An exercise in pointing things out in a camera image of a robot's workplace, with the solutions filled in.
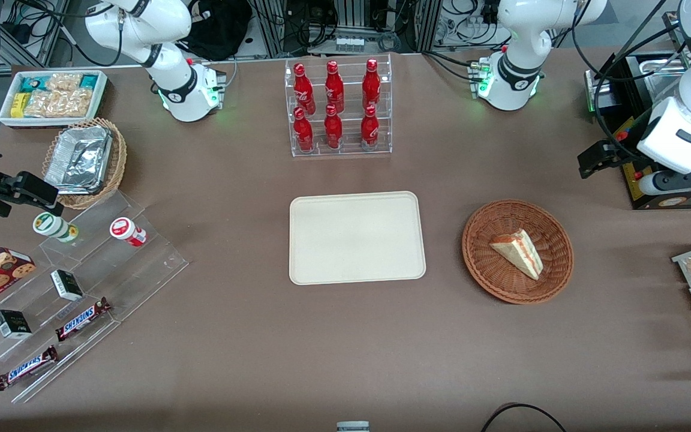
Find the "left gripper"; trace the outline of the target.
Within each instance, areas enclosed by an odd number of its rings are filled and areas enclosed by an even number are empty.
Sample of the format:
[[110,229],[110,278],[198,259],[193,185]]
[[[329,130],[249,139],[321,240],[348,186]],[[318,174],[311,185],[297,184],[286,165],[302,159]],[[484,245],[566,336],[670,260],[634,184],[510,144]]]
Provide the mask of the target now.
[[[616,169],[633,160],[641,160],[635,153],[617,140],[598,140],[598,151],[584,151],[578,155],[579,177],[587,179],[605,169]],[[658,170],[645,175],[637,185],[644,195],[661,195],[691,191],[691,172],[680,174],[674,170]]]

